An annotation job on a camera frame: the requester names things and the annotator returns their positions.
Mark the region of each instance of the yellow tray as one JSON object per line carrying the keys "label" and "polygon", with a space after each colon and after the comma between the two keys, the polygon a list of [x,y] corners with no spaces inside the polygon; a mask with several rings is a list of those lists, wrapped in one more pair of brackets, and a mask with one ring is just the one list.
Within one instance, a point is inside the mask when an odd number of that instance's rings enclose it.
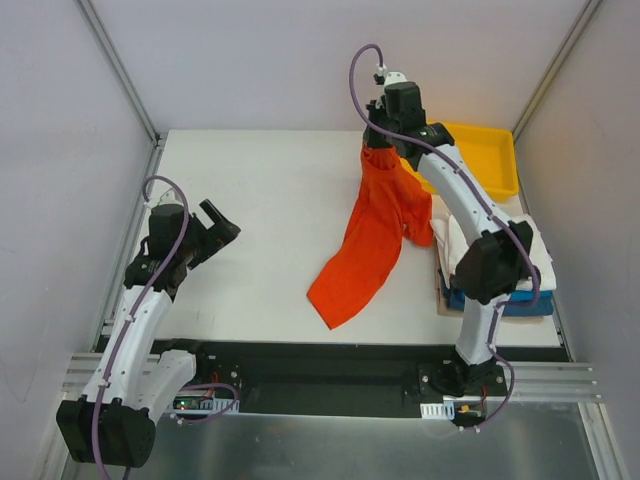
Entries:
{"label": "yellow tray", "polygon": [[[465,163],[493,200],[504,202],[518,193],[516,154],[510,131],[452,123],[444,123],[444,126],[455,139]],[[438,193],[404,159],[402,166],[420,181],[422,188]]]}

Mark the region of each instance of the white wall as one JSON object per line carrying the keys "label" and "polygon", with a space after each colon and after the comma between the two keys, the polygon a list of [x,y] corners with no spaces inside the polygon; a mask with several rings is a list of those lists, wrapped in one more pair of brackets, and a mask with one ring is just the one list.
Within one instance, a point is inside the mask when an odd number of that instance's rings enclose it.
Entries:
{"label": "white wall", "polygon": [[0,3],[0,478],[35,478],[149,142],[74,2]]}
{"label": "white wall", "polygon": [[[584,0],[95,0],[155,125],[359,130],[378,42],[429,115],[511,129]],[[379,91],[363,57],[361,101]]]}
{"label": "white wall", "polygon": [[640,2],[604,2],[517,144],[563,323],[640,477]]}

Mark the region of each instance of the orange cloth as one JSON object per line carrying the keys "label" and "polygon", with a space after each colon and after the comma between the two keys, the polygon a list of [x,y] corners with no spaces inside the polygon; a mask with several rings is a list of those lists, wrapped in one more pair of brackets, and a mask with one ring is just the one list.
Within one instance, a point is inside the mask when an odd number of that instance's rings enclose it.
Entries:
{"label": "orange cloth", "polygon": [[307,296],[329,328],[355,316],[396,264],[404,234],[428,247],[431,195],[400,165],[394,148],[362,147],[362,182],[342,247],[327,262]]}

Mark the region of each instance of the white connector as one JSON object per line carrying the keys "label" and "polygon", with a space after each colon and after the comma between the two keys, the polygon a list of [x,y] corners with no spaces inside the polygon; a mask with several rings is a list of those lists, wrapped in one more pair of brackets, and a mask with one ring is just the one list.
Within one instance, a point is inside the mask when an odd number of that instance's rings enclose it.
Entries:
{"label": "white connector", "polygon": [[387,72],[384,76],[384,86],[388,87],[394,83],[406,82],[407,77],[402,72]]}
{"label": "white connector", "polygon": [[383,78],[386,78],[387,72],[389,71],[387,69],[387,66],[384,63],[382,65],[380,65],[379,63],[376,63],[376,67],[378,68],[378,75]]}
{"label": "white connector", "polygon": [[442,403],[421,403],[420,415],[424,420],[453,420],[455,406],[451,400]]}

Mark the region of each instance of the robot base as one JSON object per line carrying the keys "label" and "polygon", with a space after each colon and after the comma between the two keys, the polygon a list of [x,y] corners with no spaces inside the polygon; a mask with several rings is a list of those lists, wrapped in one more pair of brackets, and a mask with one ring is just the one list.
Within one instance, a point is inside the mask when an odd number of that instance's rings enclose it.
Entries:
{"label": "robot base", "polygon": [[468,365],[455,350],[449,363],[433,366],[427,376],[433,390],[452,397],[462,397],[471,392],[476,394],[483,385],[495,384],[496,381],[501,390],[505,387],[504,370],[495,358]]}
{"label": "robot base", "polygon": [[[91,417],[95,403],[84,398],[64,400],[56,421],[76,462],[94,463],[91,443]],[[121,405],[119,399],[100,406],[98,435],[100,452],[106,465],[139,468],[151,455],[156,426],[148,410],[134,410]]]}

